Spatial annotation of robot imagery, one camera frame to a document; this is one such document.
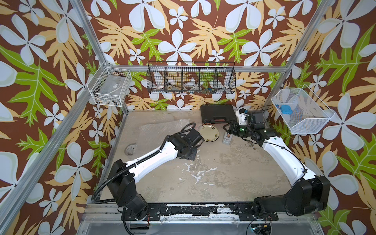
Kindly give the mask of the cream dinner plate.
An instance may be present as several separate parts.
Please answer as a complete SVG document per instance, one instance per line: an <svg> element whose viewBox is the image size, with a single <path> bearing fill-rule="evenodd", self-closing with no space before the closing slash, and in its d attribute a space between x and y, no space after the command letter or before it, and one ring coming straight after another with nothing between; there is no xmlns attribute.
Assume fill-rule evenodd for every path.
<svg viewBox="0 0 376 235"><path fill-rule="evenodd" d="M219 130L210 124L202 125L198 128L198 132L205 142L214 142L219 138Z"/></svg>

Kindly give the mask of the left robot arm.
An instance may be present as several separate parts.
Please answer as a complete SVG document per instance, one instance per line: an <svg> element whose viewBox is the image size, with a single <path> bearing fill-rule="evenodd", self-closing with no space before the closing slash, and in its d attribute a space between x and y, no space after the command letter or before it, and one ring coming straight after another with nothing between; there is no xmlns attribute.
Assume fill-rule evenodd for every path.
<svg viewBox="0 0 376 235"><path fill-rule="evenodd" d="M132 161L116 161L108 178L97 187L92 195L92 203L115 202L124 207L136 220L144 219L148 213L148 203L137 192L136 184L151 171L176 158L193 161L198 148L204 142L202 135L195 130L196 124L189 123L181 131L167 135L161 146Z"/></svg>

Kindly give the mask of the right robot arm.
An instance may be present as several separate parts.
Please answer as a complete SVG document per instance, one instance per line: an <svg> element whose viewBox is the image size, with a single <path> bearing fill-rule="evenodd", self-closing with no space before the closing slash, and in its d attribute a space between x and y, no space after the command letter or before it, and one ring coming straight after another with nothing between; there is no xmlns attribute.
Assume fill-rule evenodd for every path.
<svg viewBox="0 0 376 235"><path fill-rule="evenodd" d="M273 128L268 128L260 110L240 109L235 112L236 121L224 126L230 134L263 148L283 170L291 189L284 195L263 196L253 201L255 217L266 217L270 213L285 212L301 216L325 210L328 205L331 183L305 166L288 148Z"/></svg>

